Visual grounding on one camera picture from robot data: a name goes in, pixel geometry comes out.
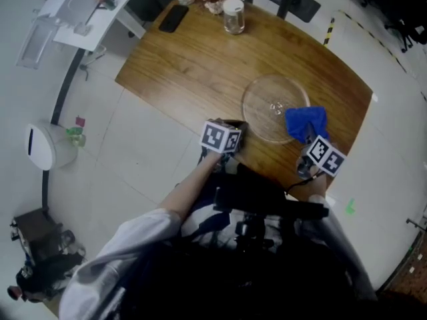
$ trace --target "jar lid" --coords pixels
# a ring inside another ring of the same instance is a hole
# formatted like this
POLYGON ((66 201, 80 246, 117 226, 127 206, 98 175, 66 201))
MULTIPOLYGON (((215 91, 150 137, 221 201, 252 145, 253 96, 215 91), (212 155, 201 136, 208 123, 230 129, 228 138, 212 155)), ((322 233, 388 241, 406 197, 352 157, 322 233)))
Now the jar lid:
POLYGON ((225 0, 222 8, 225 14, 237 15, 238 12, 244 10, 245 5, 242 0, 225 0))

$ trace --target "white trash can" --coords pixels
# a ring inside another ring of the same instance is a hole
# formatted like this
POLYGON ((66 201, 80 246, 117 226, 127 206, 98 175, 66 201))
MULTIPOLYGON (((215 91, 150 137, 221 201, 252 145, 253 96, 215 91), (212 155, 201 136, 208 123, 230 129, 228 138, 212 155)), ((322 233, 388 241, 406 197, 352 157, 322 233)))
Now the white trash can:
POLYGON ((44 171, 68 164, 78 152, 65 128, 42 121, 27 126, 25 150, 31 161, 44 171))

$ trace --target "yellow and black tape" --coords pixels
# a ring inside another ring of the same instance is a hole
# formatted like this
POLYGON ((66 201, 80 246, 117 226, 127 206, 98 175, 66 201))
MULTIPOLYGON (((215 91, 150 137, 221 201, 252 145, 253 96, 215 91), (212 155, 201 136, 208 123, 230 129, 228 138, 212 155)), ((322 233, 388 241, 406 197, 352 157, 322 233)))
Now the yellow and black tape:
POLYGON ((328 32, 326 33, 326 37, 323 42, 324 47, 328 47, 329 39, 331 38, 332 30, 334 29, 334 23, 335 23, 335 18, 332 18, 331 23, 329 24, 328 32))
MULTIPOLYGON (((356 20, 354 20, 353 18, 351 18, 346 12, 344 12, 344 11, 341 11, 341 10, 339 10, 339 12, 341 12, 342 14, 344 14, 348 19, 350 19, 351 21, 353 21, 354 23, 356 23, 356 24, 358 24, 358 26, 361 28, 361 29, 363 29, 365 32, 367 32, 372 38, 374 38, 375 40, 377 40, 377 42, 379 42, 379 44, 381 45, 381 46, 383 46, 383 48, 385 48, 386 50, 387 50, 387 52, 396 60, 396 62, 399 64, 399 66, 402 68, 402 70, 405 72, 405 73, 407 73, 406 72, 406 70, 405 70, 405 68, 403 67, 403 65, 399 62, 399 59, 393 54, 393 52, 391 52, 391 50, 387 47, 387 46, 385 46, 384 44, 383 44, 383 42, 381 41, 381 40, 379 40, 378 38, 376 38, 370 31, 368 31, 367 29, 365 29, 364 27, 363 27, 363 25, 361 24, 361 23, 359 23, 358 21, 356 21, 356 20)), ((332 20, 331 20, 331 23, 330 23, 330 25, 329 25, 329 29, 328 29, 328 32, 326 33, 326 38, 325 38, 325 40, 324 40, 324 42, 323 42, 323 45, 325 46, 325 47, 327 47, 328 46, 328 43, 329 43, 329 39, 330 39, 330 37, 331 37, 331 33, 332 33, 332 29, 334 28, 334 23, 335 23, 335 19, 334 18, 332 18, 332 20)))

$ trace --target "blue cloth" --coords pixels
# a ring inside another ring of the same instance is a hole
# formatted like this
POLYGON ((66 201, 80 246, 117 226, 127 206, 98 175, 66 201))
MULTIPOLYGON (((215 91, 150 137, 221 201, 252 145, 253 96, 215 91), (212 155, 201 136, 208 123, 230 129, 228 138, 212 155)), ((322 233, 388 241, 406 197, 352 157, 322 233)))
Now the blue cloth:
POLYGON ((305 143, 306 125, 311 122, 316 135, 329 139, 326 131, 326 110, 324 107, 291 108, 285 112, 288 134, 300 143, 305 143))

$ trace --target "black phone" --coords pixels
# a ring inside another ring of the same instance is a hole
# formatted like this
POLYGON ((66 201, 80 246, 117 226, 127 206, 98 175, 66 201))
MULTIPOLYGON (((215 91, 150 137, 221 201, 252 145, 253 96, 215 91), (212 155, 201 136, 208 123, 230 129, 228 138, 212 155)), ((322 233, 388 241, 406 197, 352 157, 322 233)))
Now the black phone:
POLYGON ((161 22, 159 30, 163 32, 172 33, 176 30, 182 18, 188 12, 187 6, 175 5, 171 8, 169 13, 165 16, 165 19, 161 22))

